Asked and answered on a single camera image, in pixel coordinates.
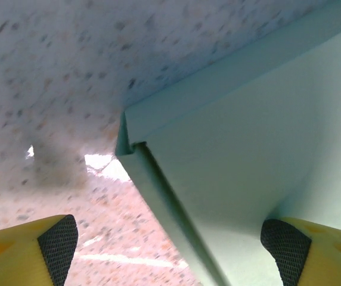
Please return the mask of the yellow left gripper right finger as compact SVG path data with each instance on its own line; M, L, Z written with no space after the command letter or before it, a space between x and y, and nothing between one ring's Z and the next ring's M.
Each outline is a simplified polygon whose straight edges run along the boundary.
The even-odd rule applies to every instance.
M285 217L268 219L261 244L274 258L283 286L341 286L341 230Z

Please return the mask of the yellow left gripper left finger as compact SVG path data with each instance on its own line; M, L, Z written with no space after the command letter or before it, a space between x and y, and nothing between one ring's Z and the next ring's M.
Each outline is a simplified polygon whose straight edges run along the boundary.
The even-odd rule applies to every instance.
M0 286L64 286L78 243L61 214L0 230Z

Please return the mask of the green paper box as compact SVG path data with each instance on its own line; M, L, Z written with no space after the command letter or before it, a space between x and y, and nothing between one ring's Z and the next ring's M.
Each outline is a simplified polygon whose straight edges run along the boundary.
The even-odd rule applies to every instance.
M341 229L341 0L127 108L116 156L203 286L282 286L265 219Z

